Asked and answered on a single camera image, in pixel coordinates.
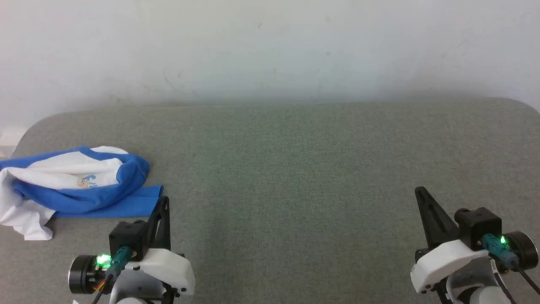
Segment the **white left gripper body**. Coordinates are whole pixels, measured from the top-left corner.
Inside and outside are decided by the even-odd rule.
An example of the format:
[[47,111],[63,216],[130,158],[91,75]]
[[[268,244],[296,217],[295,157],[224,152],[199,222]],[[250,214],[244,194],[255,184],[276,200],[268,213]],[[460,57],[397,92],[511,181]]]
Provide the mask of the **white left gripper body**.
[[[106,279],[112,257],[80,255],[69,270],[73,294],[93,294]],[[130,261],[103,289],[109,296],[192,296],[195,276],[187,258],[170,250],[148,250],[141,261]]]

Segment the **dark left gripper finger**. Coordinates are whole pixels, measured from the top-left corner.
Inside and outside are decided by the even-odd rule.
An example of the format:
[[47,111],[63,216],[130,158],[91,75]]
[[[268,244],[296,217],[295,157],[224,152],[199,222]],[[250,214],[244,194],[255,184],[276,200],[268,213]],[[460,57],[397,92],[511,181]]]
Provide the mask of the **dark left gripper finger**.
[[170,250],[170,203],[167,196],[160,197],[159,247]]
[[164,197],[160,197],[158,198],[156,206],[147,221],[147,245],[148,246],[154,246],[156,244],[156,240],[158,240],[158,244],[159,244],[159,241],[162,235],[161,221],[163,218],[163,212],[164,212]]

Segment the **grey-green fabric sofa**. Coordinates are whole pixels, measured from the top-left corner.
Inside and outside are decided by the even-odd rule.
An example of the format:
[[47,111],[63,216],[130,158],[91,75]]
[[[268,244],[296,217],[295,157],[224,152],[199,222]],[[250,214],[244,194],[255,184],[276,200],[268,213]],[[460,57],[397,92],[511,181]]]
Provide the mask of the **grey-green fabric sofa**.
[[175,304],[440,304],[414,292],[414,194],[540,246],[540,112],[507,99],[125,108],[32,126],[14,157],[114,146],[170,199],[195,294]]

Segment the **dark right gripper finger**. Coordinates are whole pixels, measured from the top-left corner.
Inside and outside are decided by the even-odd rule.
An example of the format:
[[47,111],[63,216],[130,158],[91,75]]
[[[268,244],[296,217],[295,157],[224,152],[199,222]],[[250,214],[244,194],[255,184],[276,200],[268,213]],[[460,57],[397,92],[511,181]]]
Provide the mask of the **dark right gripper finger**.
[[424,187],[415,188],[415,196],[427,241],[433,250],[440,244],[459,238],[459,229],[453,219]]

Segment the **blue and white shirt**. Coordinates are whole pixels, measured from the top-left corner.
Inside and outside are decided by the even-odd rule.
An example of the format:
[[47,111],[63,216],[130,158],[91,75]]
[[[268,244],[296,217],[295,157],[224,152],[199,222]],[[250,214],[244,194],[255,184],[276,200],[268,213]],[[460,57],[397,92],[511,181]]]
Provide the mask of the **blue and white shirt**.
[[27,241],[47,241],[57,218],[149,216],[163,192],[146,185],[150,164],[111,146],[0,161],[0,225]]

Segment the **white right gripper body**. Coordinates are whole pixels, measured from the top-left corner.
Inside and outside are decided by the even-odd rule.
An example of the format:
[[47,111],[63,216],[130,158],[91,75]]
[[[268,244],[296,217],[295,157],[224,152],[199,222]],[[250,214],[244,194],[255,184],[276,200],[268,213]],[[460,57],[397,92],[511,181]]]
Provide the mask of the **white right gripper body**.
[[473,251],[461,240],[448,241],[417,259],[410,279],[416,293],[508,293],[502,275],[522,274],[539,264],[539,252],[521,231],[483,237],[483,249]]

